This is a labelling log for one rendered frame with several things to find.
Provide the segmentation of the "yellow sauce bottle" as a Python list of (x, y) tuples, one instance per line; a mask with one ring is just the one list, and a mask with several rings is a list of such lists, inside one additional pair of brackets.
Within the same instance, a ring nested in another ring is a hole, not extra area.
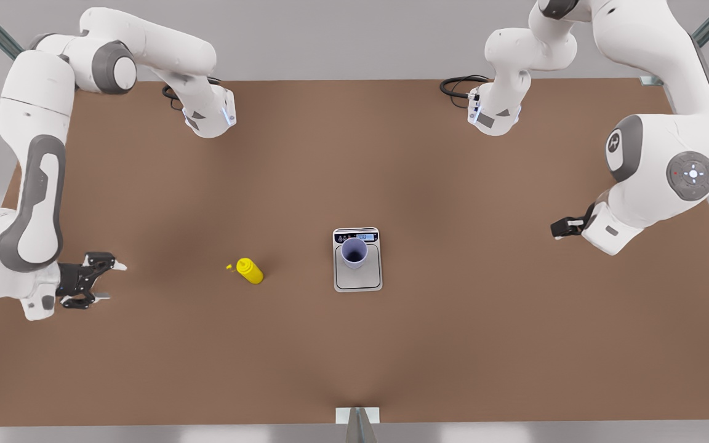
[(240, 258), (236, 263), (228, 264), (225, 269), (237, 272), (251, 284), (260, 284), (264, 280), (262, 270), (250, 258)]

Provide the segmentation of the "silver digital scale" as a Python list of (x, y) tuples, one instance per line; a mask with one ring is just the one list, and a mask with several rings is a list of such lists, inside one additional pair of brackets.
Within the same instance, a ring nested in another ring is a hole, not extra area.
[[(360, 237), (368, 244), (368, 255), (360, 269), (349, 269), (340, 254), (340, 247), (349, 237)], [(333, 241), (333, 288), (337, 292), (369, 292), (383, 287), (380, 232), (374, 227), (335, 229)]]

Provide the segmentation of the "lilac cup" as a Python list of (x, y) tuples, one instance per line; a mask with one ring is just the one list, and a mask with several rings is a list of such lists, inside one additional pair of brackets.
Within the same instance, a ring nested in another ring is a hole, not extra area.
[(360, 269), (368, 255), (368, 244), (360, 237), (349, 237), (340, 247), (340, 254), (349, 269)]

